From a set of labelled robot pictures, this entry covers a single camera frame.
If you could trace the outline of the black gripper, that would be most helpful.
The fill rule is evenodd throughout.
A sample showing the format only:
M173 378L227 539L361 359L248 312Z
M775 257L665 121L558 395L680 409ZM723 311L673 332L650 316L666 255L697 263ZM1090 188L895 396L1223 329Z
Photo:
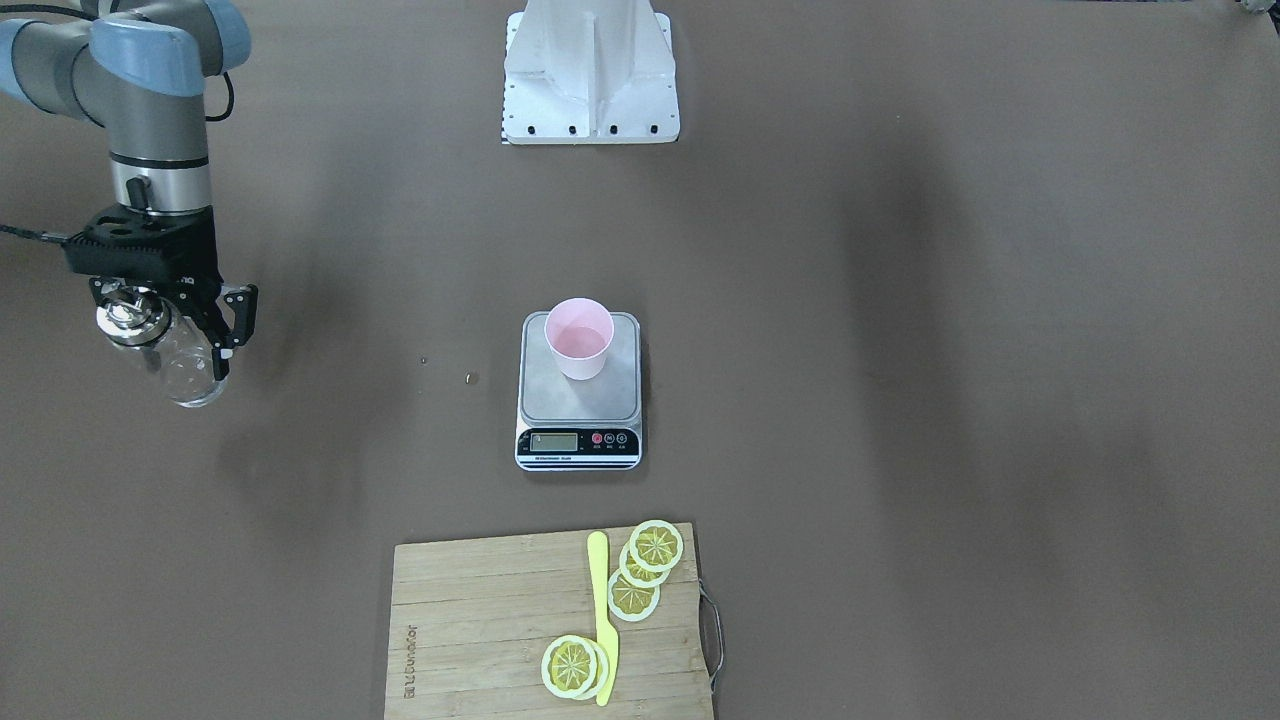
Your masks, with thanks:
M110 275L91 275L90 291L96 301L115 293L122 297L156 295L174 304L204 337L207 355L212 361L214 380L224 380L229 374L229 360L221 351L243 347L253 337L259 306L256 284L228 286L204 275L184 275L177 282L140 281ZM230 309L233 323L227 324L218 300Z

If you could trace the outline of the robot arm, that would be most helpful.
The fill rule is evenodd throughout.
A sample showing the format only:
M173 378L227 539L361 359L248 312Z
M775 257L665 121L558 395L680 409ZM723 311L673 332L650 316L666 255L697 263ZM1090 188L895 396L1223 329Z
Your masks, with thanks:
M83 1L64 23L3 22L3 92L108 138L115 201L58 238L105 333L141 348L163 337L147 320L188 322L215 382L253 333L257 291L218 268L204 95L251 47L230 1Z

